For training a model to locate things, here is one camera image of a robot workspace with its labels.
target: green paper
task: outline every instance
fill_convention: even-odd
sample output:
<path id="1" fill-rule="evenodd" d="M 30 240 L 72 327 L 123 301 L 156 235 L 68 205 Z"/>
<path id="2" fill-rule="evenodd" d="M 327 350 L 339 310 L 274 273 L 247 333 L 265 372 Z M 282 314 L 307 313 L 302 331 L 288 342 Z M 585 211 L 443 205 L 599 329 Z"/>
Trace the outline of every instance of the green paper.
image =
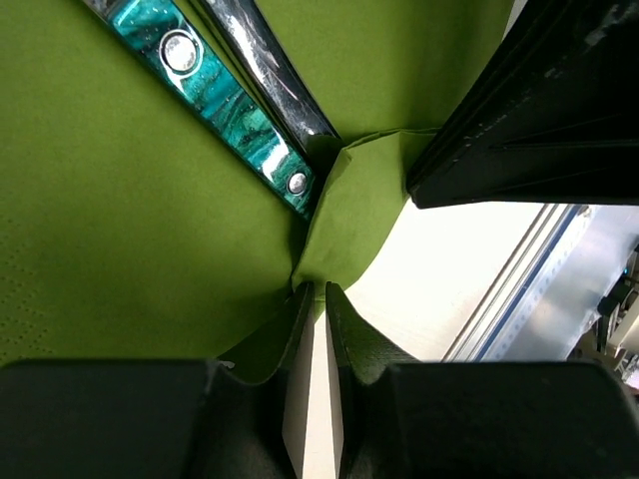
<path id="1" fill-rule="evenodd" d="M 510 3 L 260 6 L 355 142 L 440 127 L 497 47 Z M 294 270 L 295 284 L 344 287 L 363 273 L 405 200 L 404 166 L 429 140 L 373 135 L 343 150 L 306 239 L 81 0 L 6 2 L 0 32 L 0 363 L 229 350 L 291 295 Z"/>
<path id="2" fill-rule="evenodd" d="M 346 288 L 359 278 L 381 249 L 406 201 L 405 171 L 433 136 L 433 131 L 375 134 L 339 153 L 319 200 L 294 284 L 339 280 Z"/>

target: teal acrylic bar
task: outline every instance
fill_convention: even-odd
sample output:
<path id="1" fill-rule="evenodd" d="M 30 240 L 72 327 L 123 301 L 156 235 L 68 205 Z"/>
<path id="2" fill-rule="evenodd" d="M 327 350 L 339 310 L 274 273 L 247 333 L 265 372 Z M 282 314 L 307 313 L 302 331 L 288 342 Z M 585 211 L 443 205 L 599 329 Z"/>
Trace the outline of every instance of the teal acrylic bar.
<path id="1" fill-rule="evenodd" d="M 85 0 L 271 189 L 313 214 L 314 173 L 171 0 Z"/>

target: teal marbled strip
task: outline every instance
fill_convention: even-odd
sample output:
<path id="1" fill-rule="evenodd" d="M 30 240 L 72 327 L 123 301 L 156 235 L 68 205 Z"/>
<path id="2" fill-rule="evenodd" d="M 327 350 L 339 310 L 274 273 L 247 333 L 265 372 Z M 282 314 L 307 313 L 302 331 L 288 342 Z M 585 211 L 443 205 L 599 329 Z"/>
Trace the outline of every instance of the teal marbled strip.
<path id="1" fill-rule="evenodd" d="M 129 0 L 107 21 L 285 202 L 303 217 L 311 217 L 314 173 L 173 1 Z M 186 73 L 169 68 L 160 53 L 165 35 L 176 30 L 187 32 L 198 47 L 198 61 Z M 288 189 L 294 173 L 308 179 L 301 195 Z"/>

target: green fabric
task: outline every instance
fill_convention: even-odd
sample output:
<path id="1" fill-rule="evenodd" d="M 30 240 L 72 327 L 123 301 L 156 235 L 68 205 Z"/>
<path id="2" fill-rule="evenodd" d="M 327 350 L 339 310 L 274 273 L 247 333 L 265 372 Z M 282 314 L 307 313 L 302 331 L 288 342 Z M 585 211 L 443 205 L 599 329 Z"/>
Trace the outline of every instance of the green fabric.
<path id="1" fill-rule="evenodd" d="M 293 276 L 295 285 L 339 278 L 348 287 L 357 280 L 406 201 L 405 171 L 433 136 L 434 132 L 374 134 L 341 150 Z"/>
<path id="2" fill-rule="evenodd" d="M 227 361 L 234 375 L 248 383 L 266 381 L 278 369 L 294 368 L 302 333 L 313 313 L 314 293 L 312 284 L 298 287 L 281 305 L 277 317 L 224 352 L 219 359 Z"/>
<path id="3" fill-rule="evenodd" d="M 351 142 L 440 127 L 498 45 L 510 0 L 260 5 Z M 347 287 L 365 270 L 427 140 L 344 150 L 306 238 L 81 0 L 5 2 L 0 36 L 0 363 L 228 350 L 290 295 L 305 242 L 295 282 Z"/>

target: metal screw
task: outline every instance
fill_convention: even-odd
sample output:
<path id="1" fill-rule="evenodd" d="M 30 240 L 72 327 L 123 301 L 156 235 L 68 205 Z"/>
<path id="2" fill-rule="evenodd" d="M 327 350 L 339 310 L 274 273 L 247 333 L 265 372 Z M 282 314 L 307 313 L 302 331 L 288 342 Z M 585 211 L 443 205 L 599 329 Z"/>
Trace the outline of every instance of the metal screw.
<path id="1" fill-rule="evenodd" d="M 195 67 L 198 61 L 198 47 L 187 32 L 177 30 L 164 38 L 162 58 L 173 71 L 185 73 Z"/>
<path id="2" fill-rule="evenodd" d="M 289 178 L 288 187 L 293 195 L 301 195 L 307 189 L 307 176 L 304 173 L 295 173 Z"/>

